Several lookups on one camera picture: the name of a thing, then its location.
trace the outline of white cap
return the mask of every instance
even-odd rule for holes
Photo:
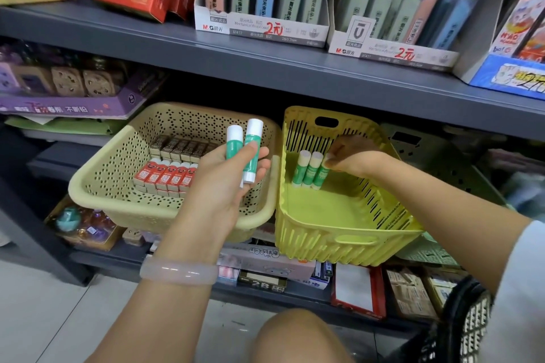
[[[332,154],[331,152],[326,153],[324,156],[324,160],[322,161],[322,165],[324,165],[326,161],[329,161],[333,158],[335,158],[335,154]]]
[[[263,135],[263,121],[261,119],[249,119],[246,135],[257,135],[261,138]]]
[[[227,142],[229,141],[244,142],[244,130],[240,125],[231,125],[227,127]]]
[[[310,158],[309,165],[313,168],[318,168],[320,164],[322,163],[323,159],[324,159],[324,156],[321,152],[314,151]]]
[[[245,184],[253,184],[255,182],[255,172],[243,172],[242,182]]]
[[[306,149],[301,150],[301,152],[299,152],[299,159],[297,160],[297,165],[307,166],[309,164],[310,157],[311,157],[310,151],[307,151]]]

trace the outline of plastic basket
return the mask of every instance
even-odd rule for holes
[[[280,172],[280,127],[270,119],[179,103],[149,106],[99,150],[70,181],[68,191],[77,204],[103,210],[121,227],[164,233],[183,199],[141,193],[134,174],[150,159],[149,145],[161,134],[225,142],[229,125],[246,126],[263,120],[262,145],[270,148],[271,169],[244,198],[229,240],[243,241],[267,222],[276,206]]]
[[[341,134],[364,135],[398,158],[369,119],[289,107],[282,130],[276,246],[290,258],[378,265],[422,233],[392,195],[367,179],[333,171],[319,191],[290,185],[299,151],[325,153]]]
[[[496,188],[446,139],[402,126],[382,124],[381,127],[401,160],[447,184],[506,206]],[[428,233],[422,234],[396,256],[426,263],[458,264]]]

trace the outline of white floor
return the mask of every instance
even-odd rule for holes
[[[0,261],[0,362],[83,363],[135,288],[135,283],[101,275],[89,287],[76,287],[44,271]],[[272,315],[210,300],[195,362],[247,361],[244,350]],[[334,329],[358,358],[387,355],[404,342]]]

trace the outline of yellow plastic basket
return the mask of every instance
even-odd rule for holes
[[[365,178],[331,171],[322,189],[292,187],[299,151],[327,152],[342,134],[370,138],[399,158],[378,124],[346,113],[292,106],[283,123],[276,246],[290,258],[379,265],[422,232],[385,190]]]
[[[141,193],[133,187],[134,174],[150,160],[149,146],[161,134],[225,142],[229,125],[246,126],[262,119],[262,145],[270,148],[271,169],[244,198],[229,240],[243,241],[271,218],[280,172],[280,127],[263,117],[179,103],[149,106],[115,135],[72,177],[68,192],[83,207],[103,210],[121,227],[164,233],[182,199]]]

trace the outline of sleeve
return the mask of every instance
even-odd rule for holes
[[[530,363],[545,359],[545,224],[522,232],[495,298],[479,363]]]

